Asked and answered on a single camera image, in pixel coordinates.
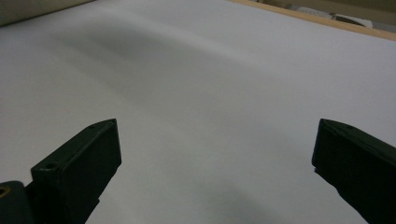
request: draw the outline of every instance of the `wooden board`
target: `wooden board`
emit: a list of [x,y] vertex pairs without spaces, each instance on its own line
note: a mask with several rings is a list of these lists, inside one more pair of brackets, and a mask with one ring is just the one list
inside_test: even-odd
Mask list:
[[0,26],[60,11],[94,0],[0,0]]
[[396,1],[394,0],[279,0],[279,2],[396,25]]
[[298,18],[298,19],[305,20],[305,21],[312,21],[312,22],[319,23],[322,25],[328,25],[328,26],[335,27],[335,28],[342,29],[342,30],[347,30],[347,31],[351,31],[351,32],[359,33],[359,34],[371,35],[371,36],[375,36],[375,37],[380,37],[380,38],[396,41],[396,34],[387,32],[387,31],[371,29],[371,28],[362,27],[359,25],[354,25],[354,24],[345,23],[345,22],[341,22],[341,21],[333,21],[333,20],[329,20],[326,18],[321,18],[318,16],[305,14],[305,13],[298,12],[298,11],[288,10],[288,9],[281,8],[281,7],[273,7],[273,6],[269,6],[269,5],[265,5],[265,4],[261,4],[261,3],[248,1],[248,0],[230,0],[230,1],[234,2],[234,3],[242,4],[245,6],[261,8],[261,9],[264,9],[267,11],[276,12],[279,14],[291,16],[291,17]]

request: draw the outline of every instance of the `wooden edge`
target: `wooden edge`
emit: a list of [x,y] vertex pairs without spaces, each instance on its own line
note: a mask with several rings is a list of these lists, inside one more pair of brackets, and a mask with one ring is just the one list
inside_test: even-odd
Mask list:
[[0,0],[0,27],[27,21],[95,0]]
[[320,11],[332,12],[341,15],[348,15],[355,18],[360,18],[368,21],[378,21],[389,25],[396,25],[396,4],[390,1],[383,0],[376,1],[375,6],[367,6],[368,0],[259,0],[270,2],[267,5],[272,5],[271,2],[286,3],[299,7],[310,7]]
[[279,13],[282,15],[291,16],[291,17],[294,17],[294,18],[297,18],[300,20],[304,20],[304,21],[312,21],[312,22],[315,22],[318,24],[331,26],[331,27],[334,27],[337,29],[342,29],[342,30],[346,30],[346,31],[350,31],[350,32],[363,34],[363,35],[371,35],[374,37],[379,37],[379,38],[383,38],[383,39],[387,39],[387,40],[396,41],[396,34],[388,32],[388,31],[371,29],[371,28],[354,25],[354,24],[350,24],[350,23],[346,23],[346,22],[341,22],[341,21],[333,21],[333,20],[329,20],[329,19],[322,18],[319,16],[305,14],[303,12],[288,10],[288,9],[281,8],[281,7],[273,7],[273,6],[265,5],[262,3],[252,2],[249,0],[228,0],[228,1],[237,3],[237,4],[241,4],[241,5],[245,5],[245,6],[249,6],[249,7],[257,7],[260,9],[272,11],[272,12]]

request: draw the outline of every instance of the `screw hole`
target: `screw hole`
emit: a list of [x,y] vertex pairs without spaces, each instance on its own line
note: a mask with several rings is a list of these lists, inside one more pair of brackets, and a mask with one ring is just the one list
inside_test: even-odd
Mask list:
[[59,165],[58,162],[52,161],[52,162],[50,162],[50,163],[48,163],[48,164],[46,165],[46,169],[47,169],[47,170],[53,170],[53,169],[57,168],[58,165]]
[[4,196],[8,195],[10,191],[11,191],[10,187],[7,186],[0,187],[0,198],[3,198]]

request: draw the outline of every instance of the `brass screw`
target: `brass screw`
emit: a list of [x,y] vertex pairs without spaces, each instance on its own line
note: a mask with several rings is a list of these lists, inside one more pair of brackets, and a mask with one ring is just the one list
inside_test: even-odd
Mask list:
[[0,198],[3,198],[4,196],[8,195],[10,191],[11,191],[11,188],[9,186],[1,186],[0,187]]

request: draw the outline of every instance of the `white table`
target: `white table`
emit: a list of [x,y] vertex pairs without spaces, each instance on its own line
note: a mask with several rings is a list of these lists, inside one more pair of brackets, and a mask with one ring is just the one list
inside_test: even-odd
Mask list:
[[314,173],[320,118],[396,145],[396,42],[224,0],[98,1],[0,29],[0,182],[119,123],[88,223],[364,223]]

